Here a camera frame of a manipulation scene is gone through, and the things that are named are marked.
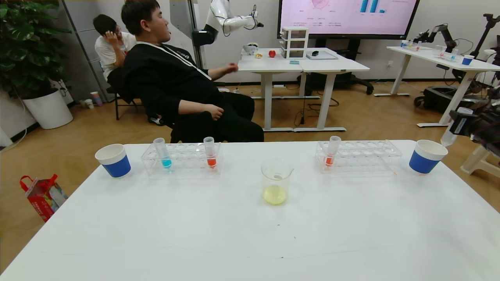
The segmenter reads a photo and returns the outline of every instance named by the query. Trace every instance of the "man's right hand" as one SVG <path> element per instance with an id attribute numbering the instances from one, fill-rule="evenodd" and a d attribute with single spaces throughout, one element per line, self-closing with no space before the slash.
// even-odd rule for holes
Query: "man's right hand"
<path id="1" fill-rule="evenodd" d="M 118 46 L 118 38 L 117 35 L 111 31 L 106 31 L 103 35 L 104 39 L 111 44 L 112 46 Z"/>
<path id="2" fill-rule="evenodd" d="M 224 109 L 215 106 L 213 104 L 204 104 L 203 105 L 203 111 L 208 111 L 212 115 L 212 119 L 214 121 L 219 120 L 219 118 L 222 117 L 222 114 L 224 113 Z"/>

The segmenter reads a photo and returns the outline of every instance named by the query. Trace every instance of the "white planter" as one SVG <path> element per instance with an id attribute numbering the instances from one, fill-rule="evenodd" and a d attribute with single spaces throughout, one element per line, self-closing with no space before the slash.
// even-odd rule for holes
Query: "white planter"
<path id="1" fill-rule="evenodd" d="M 73 120 L 73 115 L 59 90 L 46 96 L 23 99 L 22 102 L 44 129 L 61 127 Z"/>

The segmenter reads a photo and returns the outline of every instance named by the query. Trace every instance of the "black jacket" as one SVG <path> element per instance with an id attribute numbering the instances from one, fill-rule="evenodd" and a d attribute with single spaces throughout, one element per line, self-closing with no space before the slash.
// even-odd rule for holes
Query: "black jacket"
<path id="1" fill-rule="evenodd" d="M 181 100 L 212 104 L 221 94 L 215 84 L 200 73 L 189 52 L 171 45 L 154 46 L 139 43 L 125 57 L 125 86 L 146 107 L 154 108 L 168 122 L 175 122 Z M 193 66 L 180 59 L 180 55 Z"/>

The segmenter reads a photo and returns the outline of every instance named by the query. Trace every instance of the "blue liquid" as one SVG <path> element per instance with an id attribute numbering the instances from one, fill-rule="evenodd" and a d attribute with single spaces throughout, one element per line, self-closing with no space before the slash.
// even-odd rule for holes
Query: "blue liquid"
<path id="1" fill-rule="evenodd" d="M 169 169 L 172 166 L 172 160 L 170 158 L 166 157 L 161 160 L 161 164 L 163 167 Z"/>

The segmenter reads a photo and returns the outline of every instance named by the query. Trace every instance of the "television screen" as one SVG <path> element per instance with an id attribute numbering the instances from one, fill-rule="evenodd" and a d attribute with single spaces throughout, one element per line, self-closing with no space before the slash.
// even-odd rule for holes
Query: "television screen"
<path id="1" fill-rule="evenodd" d="M 405 39 L 419 0 L 280 0 L 282 27 L 307 27 L 311 37 Z"/>

